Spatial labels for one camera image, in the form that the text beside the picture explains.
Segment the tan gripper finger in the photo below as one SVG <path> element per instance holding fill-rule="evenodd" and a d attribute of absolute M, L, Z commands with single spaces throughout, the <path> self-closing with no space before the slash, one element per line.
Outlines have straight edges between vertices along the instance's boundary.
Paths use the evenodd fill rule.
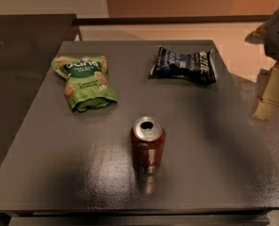
<path fill-rule="evenodd" d="M 269 70 L 261 69 L 256 81 L 256 99 L 252 115 L 270 120 L 279 111 L 279 61 Z"/>
<path fill-rule="evenodd" d="M 264 44 L 266 42 L 267 28 L 267 22 L 261 24 L 258 28 L 246 36 L 245 41 L 254 45 Z"/>

